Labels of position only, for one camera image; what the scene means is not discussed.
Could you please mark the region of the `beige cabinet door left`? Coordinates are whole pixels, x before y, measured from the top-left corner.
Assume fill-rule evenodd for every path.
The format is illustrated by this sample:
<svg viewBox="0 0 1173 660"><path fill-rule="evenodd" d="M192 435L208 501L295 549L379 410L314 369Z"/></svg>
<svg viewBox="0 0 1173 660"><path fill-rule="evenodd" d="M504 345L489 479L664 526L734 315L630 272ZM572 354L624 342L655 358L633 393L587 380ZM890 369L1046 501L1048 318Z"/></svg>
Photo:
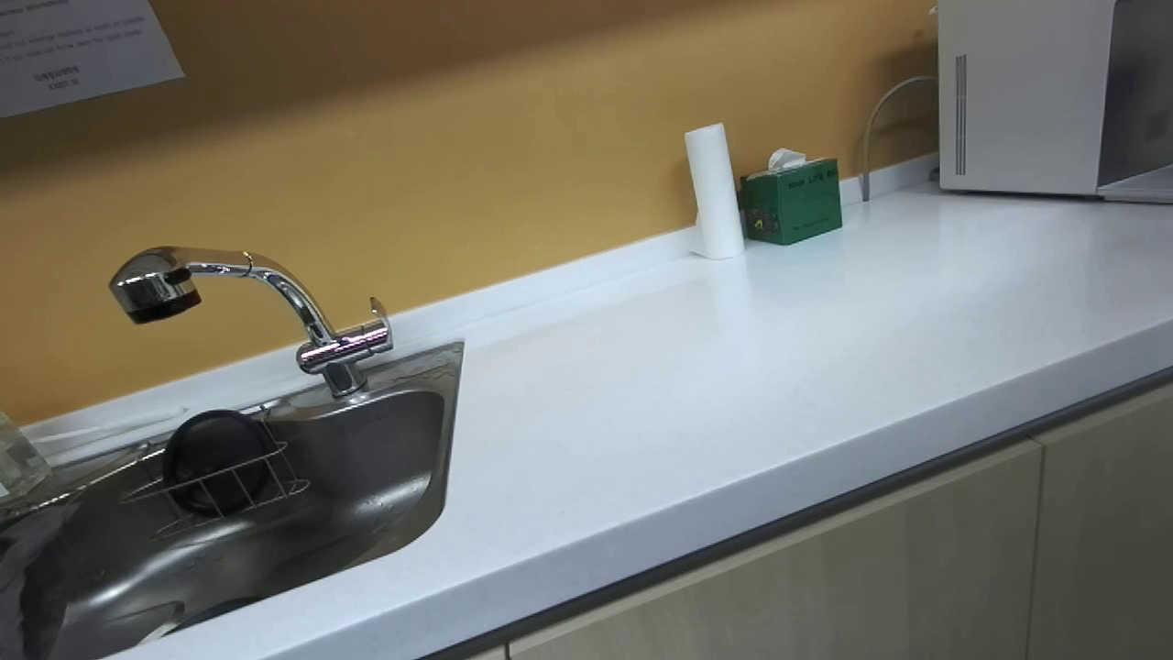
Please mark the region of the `beige cabinet door left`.
<svg viewBox="0 0 1173 660"><path fill-rule="evenodd" d="M1008 446L478 660L1027 660L1038 479Z"/></svg>

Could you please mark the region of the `stainless steel sink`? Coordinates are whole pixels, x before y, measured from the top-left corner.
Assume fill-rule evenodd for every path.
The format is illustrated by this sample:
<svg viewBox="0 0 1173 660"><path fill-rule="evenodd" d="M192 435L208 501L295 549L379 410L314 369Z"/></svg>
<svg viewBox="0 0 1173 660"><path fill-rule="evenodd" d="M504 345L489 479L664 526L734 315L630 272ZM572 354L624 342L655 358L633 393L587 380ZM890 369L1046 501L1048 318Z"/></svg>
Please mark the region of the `stainless steel sink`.
<svg viewBox="0 0 1173 660"><path fill-rule="evenodd" d="M168 427L58 466L5 509L0 660L106 660L415 543L443 512L457 380L442 345L371 365L352 403L313 383L251 406L310 479L255 512L128 501Z"/></svg>

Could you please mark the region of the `white water dispenser appliance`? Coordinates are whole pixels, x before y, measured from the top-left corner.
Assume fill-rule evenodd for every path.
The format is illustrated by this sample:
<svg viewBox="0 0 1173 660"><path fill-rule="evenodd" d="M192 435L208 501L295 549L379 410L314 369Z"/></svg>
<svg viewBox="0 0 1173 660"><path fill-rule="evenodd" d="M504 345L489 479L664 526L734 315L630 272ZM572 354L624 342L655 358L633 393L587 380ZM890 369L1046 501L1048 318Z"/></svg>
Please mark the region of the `white water dispenser appliance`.
<svg viewBox="0 0 1173 660"><path fill-rule="evenodd" d="M945 191L1173 202L1173 0L938 0Z"/></svg>

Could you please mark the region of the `clear glass at sink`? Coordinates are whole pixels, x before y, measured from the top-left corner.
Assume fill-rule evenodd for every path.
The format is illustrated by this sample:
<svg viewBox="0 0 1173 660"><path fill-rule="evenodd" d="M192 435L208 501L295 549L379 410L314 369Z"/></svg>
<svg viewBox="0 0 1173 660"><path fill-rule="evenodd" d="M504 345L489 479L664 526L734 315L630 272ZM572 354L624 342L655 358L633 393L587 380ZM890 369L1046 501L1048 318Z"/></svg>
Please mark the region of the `clear glass at sink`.
<svg viewBox="0 0 1173 660"><path fill-rule="evenodd" d="M47 458L31 442L31 435L0 413L0 499L24 499L47 479Z"/></svg>

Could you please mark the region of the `beige cabinet door right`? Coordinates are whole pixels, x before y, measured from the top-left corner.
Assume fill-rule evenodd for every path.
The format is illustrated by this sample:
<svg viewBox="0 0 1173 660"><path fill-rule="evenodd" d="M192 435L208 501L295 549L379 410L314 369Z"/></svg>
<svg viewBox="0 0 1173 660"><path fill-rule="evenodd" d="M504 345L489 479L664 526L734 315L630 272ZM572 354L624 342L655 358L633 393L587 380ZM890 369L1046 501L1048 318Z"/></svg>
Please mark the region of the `beige cabinet door right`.
<svg viewBox="0 0 1173 660"><path fill-rule="evenodd" d="M1173 389L1040 435L1032 660L1173 660Z"/></svg>

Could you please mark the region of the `chrome kitchen faucet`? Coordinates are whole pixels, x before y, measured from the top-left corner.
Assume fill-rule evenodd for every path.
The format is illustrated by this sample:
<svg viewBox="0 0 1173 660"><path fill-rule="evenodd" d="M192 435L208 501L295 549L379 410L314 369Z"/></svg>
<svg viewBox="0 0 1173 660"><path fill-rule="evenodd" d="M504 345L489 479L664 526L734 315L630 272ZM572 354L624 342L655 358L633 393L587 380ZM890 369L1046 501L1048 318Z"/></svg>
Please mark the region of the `chrome kitchen faucet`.
<svg viewBox="0 0 1173 660"><path fill-rule="evenodd" d="M297 348L297 365L324 378L335 398L365 395L360 362L393 348L393 321L382 301L371 301L374 318L368 326L336 331L289 267L251 249L151 246L112 274L112 294L132 321L157 321L196 309L202 278L241 278L275 289L310 333Z"/></svg>

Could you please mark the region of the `paper notice on wall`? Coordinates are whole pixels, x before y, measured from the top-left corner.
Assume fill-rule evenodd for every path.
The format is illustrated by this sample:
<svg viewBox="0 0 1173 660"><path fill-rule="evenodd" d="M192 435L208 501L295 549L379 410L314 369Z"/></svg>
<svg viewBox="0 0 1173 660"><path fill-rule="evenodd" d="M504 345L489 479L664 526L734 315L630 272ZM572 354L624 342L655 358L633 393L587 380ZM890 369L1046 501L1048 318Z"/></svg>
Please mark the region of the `paper notice on wall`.
<svg viewBox="0 0 1173 660"><path fill-rule="evenodd" d="M181 76L151 0L0 0L0 116Z"/></svg>

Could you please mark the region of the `white paper towel roll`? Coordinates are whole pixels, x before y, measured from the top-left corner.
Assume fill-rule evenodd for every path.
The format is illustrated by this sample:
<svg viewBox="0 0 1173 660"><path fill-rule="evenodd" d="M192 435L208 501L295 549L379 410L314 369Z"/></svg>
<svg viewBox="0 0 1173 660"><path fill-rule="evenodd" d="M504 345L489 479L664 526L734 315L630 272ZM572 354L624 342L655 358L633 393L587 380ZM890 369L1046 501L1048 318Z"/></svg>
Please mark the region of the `white paper towel roll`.
<svg viewBox="0 0 1173 660"><path fill-rule="evenodd" d="M723 124L686 133L686 160L697 202L697 234L709 261L734 261L746 254L746 226L736 205L736 178Z"/></svg>

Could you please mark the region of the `beige cabinet door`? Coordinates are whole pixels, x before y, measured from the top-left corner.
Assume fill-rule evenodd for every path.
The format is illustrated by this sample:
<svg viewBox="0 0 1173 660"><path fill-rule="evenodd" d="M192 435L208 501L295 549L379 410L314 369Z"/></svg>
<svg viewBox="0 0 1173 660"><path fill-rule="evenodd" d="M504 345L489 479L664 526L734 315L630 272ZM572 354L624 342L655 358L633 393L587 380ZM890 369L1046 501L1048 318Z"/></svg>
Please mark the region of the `beige cabinet door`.
<svg viewBox="0 0 1173 660"><path fill-rule="evenodd" d="M1032 660L1173 660L1173 389L1040 435Z"/></svg>
<svg viewBox="0 0 1173 660"><path fill-rule="evenodd" d="M1027 660L1038 479L1008 446L478 660Z"/></svg>

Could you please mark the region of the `green tissue box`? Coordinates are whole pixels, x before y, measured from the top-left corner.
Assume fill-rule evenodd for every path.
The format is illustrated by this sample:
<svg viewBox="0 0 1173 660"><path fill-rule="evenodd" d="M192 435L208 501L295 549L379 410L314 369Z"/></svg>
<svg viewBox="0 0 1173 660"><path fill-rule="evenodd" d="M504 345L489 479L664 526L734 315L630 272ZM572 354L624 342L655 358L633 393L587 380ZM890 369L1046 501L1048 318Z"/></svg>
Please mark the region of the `green tissue box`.
<svg viewBox="0 0 1173 660"><path fill-rule="evenodd" d="M776 147L762 171L742 178L746 234L795 246L845 226L839 163Z"/></svg>

